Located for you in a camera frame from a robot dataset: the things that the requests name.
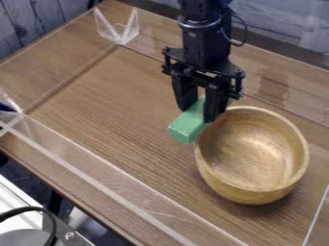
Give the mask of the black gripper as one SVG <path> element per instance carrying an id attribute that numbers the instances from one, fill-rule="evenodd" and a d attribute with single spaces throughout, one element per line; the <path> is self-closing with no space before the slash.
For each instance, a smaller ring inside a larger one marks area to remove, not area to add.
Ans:
<path id="1" fill-rule="evenodd" d="M 229 60 L 231 46 L 242 46 L 231 37 L 231 15 L 219 15 L 215 19 L 191 20 L 179 16 L 182 30 L 182 48 L 164 47 L 163 73 L 174 73 L 175 61 L 182 72 L 172 76 L 172 89 L 178 107 L 186 111 L 198 100 L 198 86 L 206 87 L 203 119 L 206 123 L 215 121 L 225 113 L 229 97 L 242 96 L 242 80 L 246 72 Z M 219 87 L 222 79 L 229 83 Z"/>

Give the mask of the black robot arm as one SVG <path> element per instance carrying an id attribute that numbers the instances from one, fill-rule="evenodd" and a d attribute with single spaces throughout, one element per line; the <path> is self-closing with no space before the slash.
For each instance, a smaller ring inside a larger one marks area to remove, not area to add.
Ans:
<path id="1" fill-rule="evenodd" d="M 231 46 L 245 42 L 231 39 L 231 18 L 238 17 L 233 0 L 179 0 L 178 24 L 182 47 L 164 47 L 162 72 L 172 78 L 178 107 L 186 111 L 198 100 L 198 88 L 206 92 L 203 122 L 211 123 L 225 113 L 229 100 L 243 96 L 246 72 L 230 62 Z"/>

